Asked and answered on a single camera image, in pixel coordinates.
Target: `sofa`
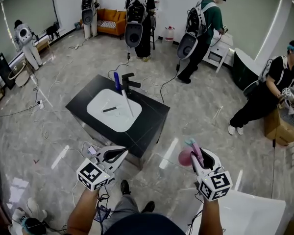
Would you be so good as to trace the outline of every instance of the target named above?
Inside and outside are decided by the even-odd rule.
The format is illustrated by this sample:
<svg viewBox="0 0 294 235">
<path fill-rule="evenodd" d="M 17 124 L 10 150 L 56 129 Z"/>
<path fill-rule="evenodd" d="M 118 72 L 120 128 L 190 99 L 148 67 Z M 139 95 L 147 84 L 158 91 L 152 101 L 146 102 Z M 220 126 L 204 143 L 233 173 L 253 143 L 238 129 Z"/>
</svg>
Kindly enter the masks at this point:
<svg viewBox="0 0 294 235">
<path fill-rule="evenodd" d="M 125 33 L 126 11 L 99 9 L 98 32 L 108 33 L 115 36 L 122 36 Z"/>
</svg>

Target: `black countertop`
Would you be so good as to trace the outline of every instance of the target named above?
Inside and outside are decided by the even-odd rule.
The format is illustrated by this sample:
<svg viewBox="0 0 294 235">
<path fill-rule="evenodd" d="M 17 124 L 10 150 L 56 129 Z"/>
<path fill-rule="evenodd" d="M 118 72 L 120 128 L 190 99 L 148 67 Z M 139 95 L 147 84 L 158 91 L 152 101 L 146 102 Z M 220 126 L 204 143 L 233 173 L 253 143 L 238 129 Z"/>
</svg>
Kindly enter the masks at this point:
<svg viewBox="0 0 294 235">
<path fill-rule="evenodd" d="M 104 89 L 110 89 L 122 95 L 116 90 L 114 81 L 97 75 L 68 103 L 66 108 L 95 131 L 113 143 L 127 147 L 131 154 L 141 158 L 153 143 L 155 136 L 160 135 L 170 107 L 132 91 L 128 98 L 140 104 L 142 112 L 128 131 L 119 133 L 88 114 L 86 110 L 90 101 Z"/>
</svg>

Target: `faucet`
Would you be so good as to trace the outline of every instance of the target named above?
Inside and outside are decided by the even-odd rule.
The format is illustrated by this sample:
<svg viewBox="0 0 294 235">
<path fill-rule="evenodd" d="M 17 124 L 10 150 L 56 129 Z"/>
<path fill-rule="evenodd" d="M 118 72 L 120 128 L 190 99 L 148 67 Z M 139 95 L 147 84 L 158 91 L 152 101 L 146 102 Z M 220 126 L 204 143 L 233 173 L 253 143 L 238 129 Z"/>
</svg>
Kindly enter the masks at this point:
<svg viewBox="0 0 294 235">
<path fill-rule="evenodd" d="M 130 86 L 140 88 L 141 84 L 137 82 L 130 81 L 129 78 L 135 76 L 134 73 L 125 74 L 122 76 L 122 85 L 126 94 L 131 94 Z"/>
</svg>

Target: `black speaker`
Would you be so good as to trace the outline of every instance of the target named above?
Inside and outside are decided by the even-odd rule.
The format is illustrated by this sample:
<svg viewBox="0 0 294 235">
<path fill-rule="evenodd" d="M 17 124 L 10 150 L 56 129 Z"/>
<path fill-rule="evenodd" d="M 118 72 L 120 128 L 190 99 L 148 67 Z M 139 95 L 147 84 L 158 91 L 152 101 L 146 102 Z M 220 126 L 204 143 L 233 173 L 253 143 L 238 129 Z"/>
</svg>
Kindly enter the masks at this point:
<svg viewBox="0 0 294 235">
<path fill-rule="evenodd" d="M 2 78 L 6 86 L 11 90 L 15 85 L 15 80 L 9 79 L 10 73 L 11 73 L 11 69 L 9 67 L 9 64 L 4 58 L 4 55 L 0 53 L 0 77 Z"/>
</svg>

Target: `black pants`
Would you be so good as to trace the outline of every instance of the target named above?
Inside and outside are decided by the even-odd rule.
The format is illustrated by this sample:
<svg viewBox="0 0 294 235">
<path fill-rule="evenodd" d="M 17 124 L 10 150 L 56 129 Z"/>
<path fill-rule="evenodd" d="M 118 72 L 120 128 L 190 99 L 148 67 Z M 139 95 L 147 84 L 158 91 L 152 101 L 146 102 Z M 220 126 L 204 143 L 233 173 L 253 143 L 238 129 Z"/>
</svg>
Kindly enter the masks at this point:
<svg viewBox="0 0 294 235">
<path fill-rule="evenodd" d="M 250 121 L 267 116 L 276 108 L 277 104 L 278 99 L 267 87 L 263 87 L 259 92 L 253 94 L 247 104 L 234 115 L 230 125 L 242 128 Z"/>
<path fill-rule="evenodd" d="M 138 57 L 150 56 L 150 31 L 151 31 L 151 20 L 150 16 L 147 16 L 142 23 L 143 34 L 139 45 L 135 48 L 136 55 Z"/>
<path fill-rule="evenodd" d="M 210 46 L 210 44 L 206 43 L 206 41 L 206 35 L 198 37 L 198 44 L 194 52 L 191 54 L 190 62 L 184 71 L 180 73 L 178 78 L 181 80 L 189 79 L 193 72 L 198 69 L 197 65 L 202 61 Z"/>
</svg>

